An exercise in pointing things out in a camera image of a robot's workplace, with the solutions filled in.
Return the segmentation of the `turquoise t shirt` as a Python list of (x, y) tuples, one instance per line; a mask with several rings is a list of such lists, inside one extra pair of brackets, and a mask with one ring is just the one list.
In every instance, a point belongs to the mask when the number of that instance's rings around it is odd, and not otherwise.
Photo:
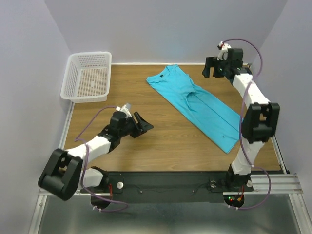
[(194, 83), (178, 65), (169, 65), (147, 83), (202, 131), (223, 152), (239, 140), (239, 114)]

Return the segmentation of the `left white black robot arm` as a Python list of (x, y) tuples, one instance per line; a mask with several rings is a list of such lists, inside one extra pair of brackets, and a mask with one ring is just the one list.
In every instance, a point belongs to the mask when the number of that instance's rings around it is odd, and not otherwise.
[(123, 137), (136, 138), (153, 127), (137, 112), (130, 116), (125, 111), (115, 111), (110, 123), (90, 141), (68, 150), (55, 149), (39, 177), (38, 186), (64, 201), (69, 200), (81, 183), (83, 166), (113, 151)]

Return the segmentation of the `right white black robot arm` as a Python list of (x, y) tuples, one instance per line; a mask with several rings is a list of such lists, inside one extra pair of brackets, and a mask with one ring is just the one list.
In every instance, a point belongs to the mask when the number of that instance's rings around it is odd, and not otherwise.
[(275, 135), (280, 106), (262, 94), (251, 71), (243, 67), (241, 48), (221, 43), (218, 49), (217, 56), (206, 58), (202, 74), (208, 78), (213, 69), (215, 78), (226, 77), (241, 95), (242, 108), (247, 110), (240, 114), (239, 151), (224, 178), (226, 188), (236, 190), (248, 184), (260, 149)]

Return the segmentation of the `white perforated plastic basket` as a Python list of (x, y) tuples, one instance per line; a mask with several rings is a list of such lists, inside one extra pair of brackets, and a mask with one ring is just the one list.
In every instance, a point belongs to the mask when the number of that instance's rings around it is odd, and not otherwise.
[(105, 102), (110, 90), (112, 54), (81, 52), (67, 60), (60, 96), (73, 103)]

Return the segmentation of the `left white knob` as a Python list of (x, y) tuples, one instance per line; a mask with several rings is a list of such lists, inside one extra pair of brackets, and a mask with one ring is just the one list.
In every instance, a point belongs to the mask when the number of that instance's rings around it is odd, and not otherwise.
[(118, 189), (122, 189), (123, 186), (124, 186), (123, 182), (120, 181), (120, 182), (117, 183), (117, 188)]

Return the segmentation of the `aluminium frame rail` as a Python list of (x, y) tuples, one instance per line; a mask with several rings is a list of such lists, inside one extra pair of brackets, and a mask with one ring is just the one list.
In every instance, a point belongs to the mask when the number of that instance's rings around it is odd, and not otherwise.
[[(303, 190), (296, 174), (270, 175), (270, 194), (302, 194)], [(269, 190), (269, 180), (266, 175), (252, 175), (253, 192), (266, 194)]]

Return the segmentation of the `right metal knob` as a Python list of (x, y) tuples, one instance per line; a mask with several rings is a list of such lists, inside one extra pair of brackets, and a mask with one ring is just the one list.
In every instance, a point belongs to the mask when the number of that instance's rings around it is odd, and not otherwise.
[(217, 182), (215, 180), (210, 181), (210, 187), (211, 188), (216, 188), (217, 187)]

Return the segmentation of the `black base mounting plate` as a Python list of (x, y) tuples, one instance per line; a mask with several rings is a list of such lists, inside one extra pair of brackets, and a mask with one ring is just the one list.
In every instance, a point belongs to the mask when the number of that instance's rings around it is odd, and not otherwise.
[[(210, 181), (217, 182), (216, 188)], [(123, 182), (122, 189), (117, 188)], [(113, 200), (126, 203), (182, 203), (211, 202), (222, 203), (224, 193), (236, 195), (240, 190), (253, 191), (241, 182), (227, 182), (226, 171), (186, 171), (186, 172), (117, 172), (104, 175), (98, 187), (89, 186), (96, 194), (107, 193)]]

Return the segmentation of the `circuit board with leds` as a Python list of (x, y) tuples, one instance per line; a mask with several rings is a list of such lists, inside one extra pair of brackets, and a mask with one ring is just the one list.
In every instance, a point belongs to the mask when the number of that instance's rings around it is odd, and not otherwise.
[(244, 195), (224, 195), (224, 201), (227, 205), (242, 207), (245, 202)]

